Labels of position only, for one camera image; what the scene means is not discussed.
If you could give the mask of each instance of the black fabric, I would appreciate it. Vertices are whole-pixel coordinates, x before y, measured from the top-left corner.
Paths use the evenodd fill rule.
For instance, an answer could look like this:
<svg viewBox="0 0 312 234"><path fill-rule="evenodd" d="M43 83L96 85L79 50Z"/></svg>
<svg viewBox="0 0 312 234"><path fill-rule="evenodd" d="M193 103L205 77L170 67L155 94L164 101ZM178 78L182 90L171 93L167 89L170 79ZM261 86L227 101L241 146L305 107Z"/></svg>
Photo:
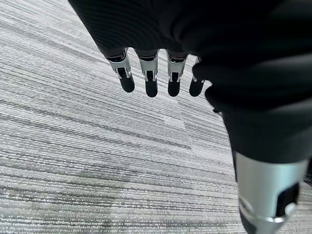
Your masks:
<svg viewBox="0 0 312 234"><path fill-rule="evenodd" d="M194 75L212 82L206 97L222 111L233 150L279 163L312 156L312 1L69 2L102 51L201 56Z"/></svg>

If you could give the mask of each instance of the black fingertip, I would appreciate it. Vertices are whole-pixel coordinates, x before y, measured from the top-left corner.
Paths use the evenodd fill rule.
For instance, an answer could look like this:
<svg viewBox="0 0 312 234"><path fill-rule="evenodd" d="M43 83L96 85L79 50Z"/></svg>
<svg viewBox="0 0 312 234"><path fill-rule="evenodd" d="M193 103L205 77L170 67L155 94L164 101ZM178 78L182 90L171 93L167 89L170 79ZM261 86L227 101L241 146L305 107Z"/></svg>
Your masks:
<svg viewBox="0 0 312 234"><path fill-rule="evenodd" d="M204 83L202 83L200 80L194 81L192 79L191 85L190 85L190 95L193 97L197 97L200 95L201 91L203 90Z"/></svg>
<svg viewBox="0 0 312 234"><path fill-rule="evenodd" d="M145 82L145 90L146 90L146 94L147 96L149 96L150 98L153 98L157 95L158 93L158 88L157 88L157 80L152 81L146 81Z"/></svg>
<svg viewBox="0 0 312 234"><path fill-rule="evenodd" d="M133 81L132 75L129 78L123 77L120 79L120 83L123 90L127 93L131 93L135 89L135 82Z"/></svg>
<svg viewBox="0 0 312 234"><path fill-rule="evenodd" d="M168 82L168 94L172 97L175 97L180 92L180 82L172 81Z"/></svg>

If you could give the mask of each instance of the gray striped carpet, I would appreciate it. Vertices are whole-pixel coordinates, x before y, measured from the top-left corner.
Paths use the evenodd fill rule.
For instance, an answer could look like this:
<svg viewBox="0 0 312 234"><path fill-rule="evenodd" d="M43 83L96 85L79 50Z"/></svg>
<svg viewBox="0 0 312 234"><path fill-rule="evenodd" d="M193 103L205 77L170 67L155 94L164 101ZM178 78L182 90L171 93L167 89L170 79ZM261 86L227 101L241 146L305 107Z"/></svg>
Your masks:
<svg viewBox="0 0 312 234"><path fill-rule="evenodd" d="M203 94L124 92L65 0L0 2L0 233L242 234L221 117ZM312 192L280 233L312 233Z"/></svg>

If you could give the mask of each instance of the prosthetic hand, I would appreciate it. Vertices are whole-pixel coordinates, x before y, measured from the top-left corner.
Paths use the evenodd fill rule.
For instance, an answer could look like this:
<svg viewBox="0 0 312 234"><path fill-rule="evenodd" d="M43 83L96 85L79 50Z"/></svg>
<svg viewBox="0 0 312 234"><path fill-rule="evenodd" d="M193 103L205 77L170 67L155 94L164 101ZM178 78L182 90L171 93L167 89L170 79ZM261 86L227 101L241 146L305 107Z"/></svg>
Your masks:
<svg viewBox="0 0 312 234"><path fill-rule="evenodd" d="M229 133L239 210L249 234L273 234L294 213L312 156L310 0L69 0L126 92L128 47L146 93L157 94L157 53L168 55L176 96L188 54L198 56L190 94L203 82Z"/></svg>

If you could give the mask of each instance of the floor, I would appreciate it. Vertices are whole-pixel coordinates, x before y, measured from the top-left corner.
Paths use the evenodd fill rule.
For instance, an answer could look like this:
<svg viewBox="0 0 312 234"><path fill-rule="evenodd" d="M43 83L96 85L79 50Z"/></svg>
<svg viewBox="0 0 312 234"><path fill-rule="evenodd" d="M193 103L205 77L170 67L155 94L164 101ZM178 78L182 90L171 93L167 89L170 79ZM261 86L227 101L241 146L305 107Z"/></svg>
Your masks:
<svg viewBox="0 0 312 234"><path fill-rule="evenodd" d="M177 97L159 53L149 98L122 90L65 0L0 2L1 234L243 234L226 130L204 95ZM312 233L312 188L281 234Z"/></svg>

